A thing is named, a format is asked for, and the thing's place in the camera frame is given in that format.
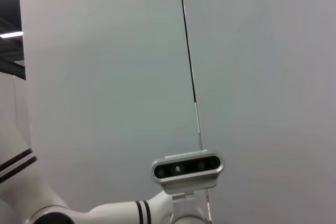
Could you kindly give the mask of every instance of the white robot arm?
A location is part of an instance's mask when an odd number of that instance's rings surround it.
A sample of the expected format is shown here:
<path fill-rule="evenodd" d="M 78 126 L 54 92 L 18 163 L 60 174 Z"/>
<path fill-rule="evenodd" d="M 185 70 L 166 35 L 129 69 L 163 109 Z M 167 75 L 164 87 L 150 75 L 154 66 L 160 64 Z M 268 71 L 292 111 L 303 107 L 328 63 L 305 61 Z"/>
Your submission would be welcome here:
<path fill-rule="evenodd" d="M 106 204 L 82 213 L 68 209 L 40 174 L 38 160 L 17 131 L 0 115 L 0 199 L 26 224 L 205 224 L 194 191 L 216 185 L 224 161 L 209 151 L 158 159 L 152 176 L 164 191 L 148 201 Z"/>

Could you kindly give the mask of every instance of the white wall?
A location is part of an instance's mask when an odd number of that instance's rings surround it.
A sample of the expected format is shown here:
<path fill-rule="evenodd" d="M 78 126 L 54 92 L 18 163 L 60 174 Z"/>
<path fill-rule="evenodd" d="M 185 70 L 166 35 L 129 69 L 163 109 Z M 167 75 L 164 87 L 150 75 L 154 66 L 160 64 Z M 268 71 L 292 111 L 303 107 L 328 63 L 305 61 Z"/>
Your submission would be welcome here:
<path fill-rule="evenodd" d="M 335 0 L 185 7 L 214 224 L 335 223 Z"/>
<path fill-rule="evenodd" d="M 148 199 L 199 149 L 181 0 L 20 0 L 34 152 L 75 210 Z"/>
<path fill-rule="evenodd" d="M 0 113 L 16 123 L 16 126 L 30 145 L 26 81 L 0 72 Z M 15 211 L 0 200 L 0 223 L 18 224 Z"/>

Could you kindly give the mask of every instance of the camera bracket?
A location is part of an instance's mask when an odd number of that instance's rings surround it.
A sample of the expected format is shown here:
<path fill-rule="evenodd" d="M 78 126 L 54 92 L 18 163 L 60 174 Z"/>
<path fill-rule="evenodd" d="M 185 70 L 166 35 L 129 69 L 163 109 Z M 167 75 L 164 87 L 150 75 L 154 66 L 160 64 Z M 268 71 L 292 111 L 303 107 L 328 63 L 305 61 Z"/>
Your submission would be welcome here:
<path fill-rule="evenodd" d="M 173 215 L 171 216 L 170 224 L 177 222 L 188 224 L 195 223 L 195 221 L 210 224 L 205 214 L 197 207 L 194 192 L 176 194 L 172 198 Z"/>

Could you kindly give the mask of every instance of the camera housing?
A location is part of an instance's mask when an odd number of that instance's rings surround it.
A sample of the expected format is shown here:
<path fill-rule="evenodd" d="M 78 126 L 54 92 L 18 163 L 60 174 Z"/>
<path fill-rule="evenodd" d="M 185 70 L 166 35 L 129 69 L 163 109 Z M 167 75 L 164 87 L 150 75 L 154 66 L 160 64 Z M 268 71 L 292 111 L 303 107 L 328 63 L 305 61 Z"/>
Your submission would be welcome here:
<path fill-rule="evenodd" d="M 203 150 L 156 159 L 152 178 L 167 194 L 187 194 L 216 186 L 224 167 L 220 155 Z"/>

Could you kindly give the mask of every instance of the ceiling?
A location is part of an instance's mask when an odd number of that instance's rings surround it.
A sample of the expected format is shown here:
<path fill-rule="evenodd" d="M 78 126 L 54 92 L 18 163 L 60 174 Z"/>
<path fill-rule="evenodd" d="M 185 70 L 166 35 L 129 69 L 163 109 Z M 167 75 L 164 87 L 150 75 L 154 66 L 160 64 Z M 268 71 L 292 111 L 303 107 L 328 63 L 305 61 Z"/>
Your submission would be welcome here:
<path fill-rule="evenodd" d="M 22 31 L 19 0 L 0 0 L 0 34 Z M 0 37 L 0 72 L 26 79 L 22 36 Z"/>

